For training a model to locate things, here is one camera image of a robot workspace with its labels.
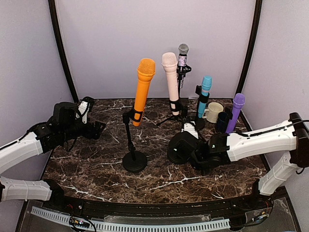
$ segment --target mug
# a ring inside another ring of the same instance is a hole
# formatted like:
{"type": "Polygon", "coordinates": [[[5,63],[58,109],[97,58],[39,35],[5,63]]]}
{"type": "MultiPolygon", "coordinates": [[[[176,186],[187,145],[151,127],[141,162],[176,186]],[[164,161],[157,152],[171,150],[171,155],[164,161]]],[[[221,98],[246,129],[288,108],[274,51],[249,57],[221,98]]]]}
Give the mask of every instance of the mug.
{"type": "Polygon", "coordinates": [[[205,118],[211,123],[216,123],[218,119],[218,114],[224,110],[223,106],[217,102],[211,102],[208,104],[207,109],[205,109],[202,118],[205,118]]]}
{"type": "Polygon", "coordinates": [[[216,132],[225,133],[230,118],[227,112],[220,112],[215,127],[216,132]]]}

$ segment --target brown marble surface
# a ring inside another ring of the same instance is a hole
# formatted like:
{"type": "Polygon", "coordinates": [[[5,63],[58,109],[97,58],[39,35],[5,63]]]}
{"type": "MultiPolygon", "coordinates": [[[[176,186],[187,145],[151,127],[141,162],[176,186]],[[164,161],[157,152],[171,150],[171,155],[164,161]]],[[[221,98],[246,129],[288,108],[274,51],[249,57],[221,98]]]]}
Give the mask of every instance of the brown marble surface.
{"type": "MultiPolygon", "coordinates": [[[[232,107],[231,100],[210,100],[232,107]]],[[[56,180],[67,196],[118,203],[192,203],[227,199],[250,194],[252,183],[266,170],[259,156],[220,166],[208,173],[195,171],[189,163],[176,165],[167,159],[169,140],[181,130],[181,123],[155,124],[171,115],[168,99],[149,99],[139,127],[130,123],[136,150],[148,157],[140,173],[127,172],[121,160],[128,152],[122,113],[134,100],[96,100],[91,121],[107,124],[99,140],[79,138],[67,153],[58,147],[50,158],[43,178],[56,180]]],[[[183,100],[195,115],[196,100],[183,100]]],[[[246,131],[239,119],[237,129],[246,131]]],[[[205,139],[214,134],[206,122],[205,139]]]]}

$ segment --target cable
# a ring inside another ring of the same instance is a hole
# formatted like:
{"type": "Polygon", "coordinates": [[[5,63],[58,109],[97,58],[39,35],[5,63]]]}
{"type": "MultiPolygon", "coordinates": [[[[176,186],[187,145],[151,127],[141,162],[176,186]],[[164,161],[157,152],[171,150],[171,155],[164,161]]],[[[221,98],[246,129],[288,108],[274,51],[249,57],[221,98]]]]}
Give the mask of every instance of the cable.
{"type": "Polygon", "coordinates": [[[74,139],[74,141],[73,141],[73,143],[72,143],[71,147],[70,147],[69,149],[67,149],[67,152],[72,151],[72,149],[73,149],[73,147],[74,147],[74,145],[75,145],[76,141],[77,141],[77,138],[75,138],[75,139],[74,139]]]}
{"type": "Polygon", "coordinates": [[[27,130],[27,132],[26,132],[23,136],[21,136],[19,139],[15,140],[15,141],[13,141],[13,142],[7,144],[7,145],[4,145],[4,146],[0,147],[0,151],[3,150],[3,149],[5,149],[5,148],[7,148],[7,147],[10,147],[10,146],[12,146],[12,145],[14,145],[14,144],[17,144],[20,140],[24,139],[35,127],[37,127],[37,126],[39,126],[39,125],[42,125],[42,124],[45,124],[45,123],[46,123],[46,122],[40,122],[40,123],[37,123],[37,124],[33,125],[33,126],[30,127],[30,128],[27,130]]]}
{"type": "MultiPolygon", "coordinates": [[[[51,204],[51,203],[50,203],[50,205],[51,205],[52,207],[55,207],[55,208],[56,208],[57,210],[59,210],[60,212],[63,211],[63,209],[60,209],[59,207],[55,206],[54,204],[51,204]]],[[[96,228],[95,224],[94,224],[92,221],[90,221],[90,220],[84,218],[83,216],[75,214],[75,213],[74,213],[74,208],[73,208],[73,206],[72,206],[71,204],[68,204],[66,207],[70,207],[70,208],[72,209],[72,213],[71,213],[71,214],[69,213],[70,217],[75,216],[75,217],[77,217],[77,218],[82,218],[82,219],[84,219],[85,221],[89,222],[89,223],[92,225],[94,231],[97,232],[97,228],[96,228]]]]}
{"type": "Polygon", "coordinates": [[[257,218],[263,216],[263,215],[258,215],[258,216],[256,216],[256,217],[253,217],[250,221],[246,222],[245,224],[242,224],[242,225],[233,225],[233,224],[231,224],[231,228],[257,226],[257,225],[262,224],[267,218],[270,217],[270,215],[271,215],[271,213],[272,213],[272,210],[273,210],[273,208],[274,208],[274,201],[273,201],[272,197],[271,197],[271,201],[272,201],[272,208],[271,208],[271,210],[269,210],[269,204],[267,203],[267,201],[265,201],[265,204],[266,204],[266,206],[267,206],[267,211],[268,211],[267,217],[265,217],[264,219],[258,219],[258,220],[256,220],[257,218]],[[255,223],[255,224],[250,225],[251,223],[256,222],[256,221],[259,221],[259,220],[261,220],[261,221],[258,222],[258,223],[255,223]]]}
{"type": "Polygon", "coordinates": [[[241,136],[243,136],[243,137],[254,137],[254,136],[261,135],[261,134],[265,134],[265,133],[269,133],[269,132],[273,132],[273,131],[279,131],[279,130],[282,130],[282,129],[286,129],[287,127],[291,127],[291,126],[294,126],[294,125],[296,125],[298,123],[303,123],[303,122],[309,122],[309,119],[301,120],[301,121],[289,124],[289,125],[284,126],[284,127],[278,127],[278,128],[274,128],[274,129],[267,130],[267,131],[257,132],[257,133],[254,133],[254,134],[244,134],[244,133],[242,133],[240,131],[237,131],[236,133],[241,135],[241,136]]]}
{"type": "Polygon", "coordinates": [[[304,170],[305,170],[305,168],[303,168],[300,172],[296,171],[296,174],[300,175],[300,174],[302,174],[304,172],[304,170]]]}
{"type": "Polygon", "coordinates": [[[242,207],[239,207],[239,206],[237,206],[237,205],[235,205],[235,206],[233,206],[233,207],[234,207],[234,208],[238,208],[238,209],[240,209],[240,210],[242,210],[242,211],[248,212],[248,211],[252,211],[252,210],[256,209],[256,208],[257,208],[258,202],[266,203],[266,201],[263,201],[263,200],[261,200],[261,199],[258,199],[257,202],[255,203],[255,205],[252,206],[252,207],[250,207],[250,208],[242,208],[242,207]]]}

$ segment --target purple microphone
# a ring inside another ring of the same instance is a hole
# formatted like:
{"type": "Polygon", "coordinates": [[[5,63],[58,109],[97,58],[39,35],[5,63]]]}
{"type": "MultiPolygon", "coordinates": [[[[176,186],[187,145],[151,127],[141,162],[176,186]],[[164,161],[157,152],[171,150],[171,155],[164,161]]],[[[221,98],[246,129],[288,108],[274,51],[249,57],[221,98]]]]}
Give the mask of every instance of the purple microphone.
{"type": "Polygon", "coordinates": [[[245,104],[245,95],[242,93],[237,93],[233,99],[233,118],[228,122],[226,133],[233,132],[236,122],[240,113],[240,110],[242,109],[243,105],[245,104]]]}

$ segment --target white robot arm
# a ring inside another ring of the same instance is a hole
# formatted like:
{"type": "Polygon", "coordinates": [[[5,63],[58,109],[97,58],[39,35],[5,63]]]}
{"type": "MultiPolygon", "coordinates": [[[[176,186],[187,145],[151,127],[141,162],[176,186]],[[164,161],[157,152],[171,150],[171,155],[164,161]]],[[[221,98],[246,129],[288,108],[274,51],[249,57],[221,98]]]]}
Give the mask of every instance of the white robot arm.
{"type": "MultiPolygon", "coordinates": [[[[70,139],[79,136],[98,139],[105,124],[87,122],[93,103],[92,98],[85,97],[79,107],[70,102],[56,104],[54,115],[47,122],[33,126],[20,139],[0,147],[0,174],[30,157],[63,146],[70,139]]],[[[63,190],[53,180],[24,181],[0,176],[0,201],[48,201],[59,194],[63,194],[63,190]]]]}
{"type": "Polygon", "coordinates": [[[186,124],[182,132],[171,139],[168,157],[177,164],[189,161],[195,169],[209,169],[254,155],[285,151],[278,163],[258,181],[260,195],[270,196],[295,171],[309,167],[309,131],[298,113],[291,113],[289,120],[269,128],[217,134],[206,143],[197,139],[192,126],[186,124]]]}

